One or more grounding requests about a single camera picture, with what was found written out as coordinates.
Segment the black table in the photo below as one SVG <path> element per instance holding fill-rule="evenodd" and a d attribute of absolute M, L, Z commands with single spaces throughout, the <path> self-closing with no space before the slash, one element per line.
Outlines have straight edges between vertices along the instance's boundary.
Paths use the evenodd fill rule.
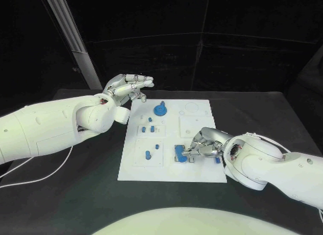
<path fill-rule="evenodd" d="M 60 90 L 55 99 L 101 91 Z M 148 98 L 210 99 L 215 125 L 233 135 L 257 132 L 292 151 L 321 151 L 282 93 L 145 91 Z M 292 200 L 273 185 L 251 190 L 227 184 L 117 181 L 126 125 L 74 147 L 65 166 L 47 180 L 0 189 L 0 234 L 91 234 L 122 218 L 166 207 L 202 207 L 263 219 L 302 234 L 323 234 L 318 209 Z M 40 179 L 68 149 L 35 158 L 0 185 Z M 14 168 L 24 160 L 15 161 Z"/>

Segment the white board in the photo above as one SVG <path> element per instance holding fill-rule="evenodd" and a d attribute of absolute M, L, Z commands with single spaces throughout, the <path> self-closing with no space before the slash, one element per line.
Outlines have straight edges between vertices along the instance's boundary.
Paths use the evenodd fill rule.
<path fill-rule="evenodd" d="M 162 101 L 168 113 L 159 117 L 153 109 Z M 148 99 L 146 103 L 135 100 L 117 179 L 227 183 L 224 165 L 215 162 L 215 158 L 198 156 L 194 163 L 176 161 L 175 145 L 189 148 L 202 127 L 215 128 L 208 100 Z M 151 152 L 151 160 L 146 159 L 146 151 Z"/>

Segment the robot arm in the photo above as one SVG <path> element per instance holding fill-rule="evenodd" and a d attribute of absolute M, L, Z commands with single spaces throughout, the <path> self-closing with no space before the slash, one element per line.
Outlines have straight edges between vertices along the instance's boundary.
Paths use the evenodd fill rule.
<path fill-rule="evenodd" d="M 257 135 L 233 137 L 202 128 L 185 156 L 221 157 L 225 174 L 244 186 L 263 190 L 272 183 L 295 200 L 323 209 L 323 158 L 303 153 L 282 153 Z"/>
<path fill-rule="evenodd" d="M 0 117 L 0 164 L 61 151 L 106 132 L 114 121 L 126 124 L 130 110 L 122 105 L 129 98 L 146 102 L 145 86 L 153 87 L 152 77 L 120 74 L 101 94 L 34 104 Z"/>

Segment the white rounded surface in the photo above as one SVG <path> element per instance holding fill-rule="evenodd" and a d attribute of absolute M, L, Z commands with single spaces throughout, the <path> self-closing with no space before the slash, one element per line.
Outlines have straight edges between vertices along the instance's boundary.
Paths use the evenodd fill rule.
<path fill-rule="evenodd" d="M 187 110 L 191 112 L 191 113 L 195 113 L 198 110 L 200 110 L 200 106 L 197 103 L 188 103 L 187 104 Z"/>
<path fill-rule="evenodd" d="M 204 208 L 165 208 L 119 220 L 94 235 L 298 235 L 246 215 Z"/>

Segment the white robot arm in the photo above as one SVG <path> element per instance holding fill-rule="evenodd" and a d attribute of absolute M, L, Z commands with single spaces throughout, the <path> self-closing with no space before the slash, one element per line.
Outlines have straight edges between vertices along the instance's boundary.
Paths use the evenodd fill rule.
<path fill-rule="evenodd" d="M 323 209 L 323 158 L 303 153 L 283 154 L 256 134 L 233 137 L 208 127 L 182 154 L 224 157 L 225 174 L 244 186 L 263 190 L 272 183 L 292 199 Z"/>
<path fill-rule="evenodd" d="M 0 164 L 61 151 L 106 132 L 114 121 L 126 124 L 130 110 L 122 105 L 130 98 L 146 102 L 145 86 L 153 87 L 152 77 L 120 74 L 101 94 L 34 104 L 0 117 Z"/>

